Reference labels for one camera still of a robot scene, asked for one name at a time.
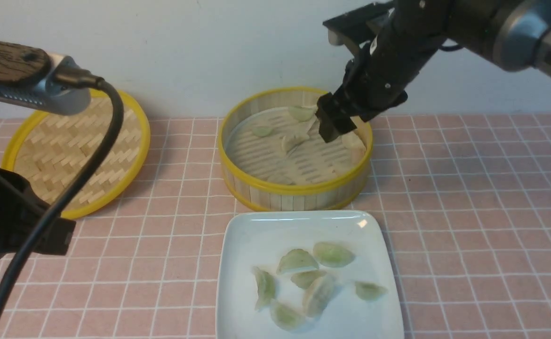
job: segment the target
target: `bamboo steamer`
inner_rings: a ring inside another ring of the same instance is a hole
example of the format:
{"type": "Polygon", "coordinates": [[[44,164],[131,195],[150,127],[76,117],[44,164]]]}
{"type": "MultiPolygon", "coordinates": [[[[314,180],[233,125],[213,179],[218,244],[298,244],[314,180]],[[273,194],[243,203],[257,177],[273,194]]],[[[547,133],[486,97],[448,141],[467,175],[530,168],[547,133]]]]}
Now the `bamboo steamer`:
{"type": "MultiPolygon", "coordinates": [[[[339,210],[361,193],[371,172],[374,137],[370,125],[360,119],[353,121],[357,125],[355,133],[366,146],[365,155],[350,171],[333,180],[310,185],[279,185],[244,172],[228,157],[228,141],[234,137],[236,128],[254,114],[278,107],[315,105],[323,94],[323,90],[306,87],[268,90],[245,99],[227,114],[218,135],[222,175],[229,191],[242,204],[257,211],[339,210]]],[[[316,133],[318,123],[313,128],[316,133]]]]}

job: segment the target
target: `black bracket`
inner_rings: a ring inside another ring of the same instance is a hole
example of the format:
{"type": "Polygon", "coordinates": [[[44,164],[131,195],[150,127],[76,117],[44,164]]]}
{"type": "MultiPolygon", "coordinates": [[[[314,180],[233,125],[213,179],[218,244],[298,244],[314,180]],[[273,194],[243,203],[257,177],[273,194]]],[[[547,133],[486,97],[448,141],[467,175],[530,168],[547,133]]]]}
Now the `black bracket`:
{"type": "Polygon", "coordinates": [[[345,45],[357,57],[361,44],[372,41],[388,18],[394,2],[374,2],[323,22],[328,29],[327,38],[332,45],[345,45]]]}

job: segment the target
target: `black cable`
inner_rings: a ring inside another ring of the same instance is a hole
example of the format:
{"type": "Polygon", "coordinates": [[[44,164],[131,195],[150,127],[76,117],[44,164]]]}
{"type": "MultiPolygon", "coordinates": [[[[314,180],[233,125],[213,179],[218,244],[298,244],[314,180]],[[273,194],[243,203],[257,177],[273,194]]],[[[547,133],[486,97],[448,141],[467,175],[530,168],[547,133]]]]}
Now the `black cable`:
{"type": "MultiPolygon", "coordinates": [[[[76,78],[78,75],[83,74],[84,70],[76,69],[64,69],[68,71],[64,77],[56,77],[61,83],[70,84],[69,79],[71,77],[76,78]]],[[[17,253],[15,253],[13,259],[10,261],[10,265],[6,269],[4,276],[0,282],[0,318],[1,314],[6,307],[6,302],[10,297],[10,293],[18,279],[26,260],[30,257],[33,249],[36,247],[37,243],[47,231],[47,228],[52,225],[53,221],[60,216],[62,210],[71,202],[71,200],[77,195],[77,193],[83,188],[86,182],[91,178],[95,173],[97,168],[104,162],[104,159],[108,156],[108,153],[112,149],[116,138],[120,133],[120,128],[123,124],[123,102],[118,94],[117,90],[112,87],[109,83],[105,82],[103,79],[95,77],[90,80],[90,83],[79,83],[73,85],[74,87],[93,87],[98,90],[103,91],[108,95],[112,101],[112,120],[106,131],[106,135],[102,140],[101,144],[97,147],[97,150],[90,157],[89,161],[84,165],[84,167],[79,171],[77,176],[71,182],[71,184],[62,192],[62,194],[56,199],[48,210],[43,214],[41,219],[37,222],[31,234],[25,240],[24,244],[17,253]]]]}
{"type": "Polygon", "coordinates": [[[455,51],[459,51],[462,48],[463,48],[463,46],[461,46],[461,45],[441,46],[441,47],[439,47],[439,49],[443,52],[455,52],[455,51]]]}

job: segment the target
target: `screw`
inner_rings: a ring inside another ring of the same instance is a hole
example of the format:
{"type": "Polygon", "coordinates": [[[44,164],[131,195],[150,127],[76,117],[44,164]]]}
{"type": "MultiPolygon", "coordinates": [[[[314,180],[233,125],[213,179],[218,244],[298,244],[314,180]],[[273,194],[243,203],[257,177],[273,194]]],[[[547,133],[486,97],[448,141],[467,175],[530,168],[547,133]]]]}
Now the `screw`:
{"type": "Polygon", "coordinates": [[[35,54],[35,52],[30,51],[30,50],[29,51],[24,51],[20,55],[20,58],[24,61],[34,61],[37,58],[37,54],[35,54]]]}

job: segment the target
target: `woven bamboo lid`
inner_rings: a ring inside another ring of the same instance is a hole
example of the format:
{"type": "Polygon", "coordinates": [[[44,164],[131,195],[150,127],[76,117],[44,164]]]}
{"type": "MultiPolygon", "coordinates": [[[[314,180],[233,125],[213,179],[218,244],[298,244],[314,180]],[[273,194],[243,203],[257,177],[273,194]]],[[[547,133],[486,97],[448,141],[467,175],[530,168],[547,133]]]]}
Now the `woven bamboo lid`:
{"type": "MultiPolygon", "coordinates": [[[[137,102],[120,92],[125,119],[120,135],[101,167],[62,213],[80,218],[105,206],[133,181],[148,154],[150,130],[137,102]]],[[[64,191],[102,141],[112,105],[102,92],[82,113],[60,116],[36,111],[14,135],[2,167],[29,180],[32,189],[50,204],[64,191]]]]}

